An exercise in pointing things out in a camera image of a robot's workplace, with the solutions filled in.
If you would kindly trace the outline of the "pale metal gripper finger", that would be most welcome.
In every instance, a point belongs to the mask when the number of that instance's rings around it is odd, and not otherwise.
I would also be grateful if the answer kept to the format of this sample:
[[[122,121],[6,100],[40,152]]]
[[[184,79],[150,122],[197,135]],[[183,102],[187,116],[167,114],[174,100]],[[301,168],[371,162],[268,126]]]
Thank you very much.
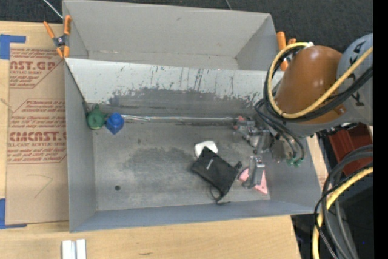
[[[256,122],[251,117],[239,116],[233,128],[245,139],[249,139],[257,134]]]
[[[252,189],[255,186],[262,185],[263,173],[265,164],[260,156],[251,156],[247,179],[242,183],[242,186],[246,189]]]

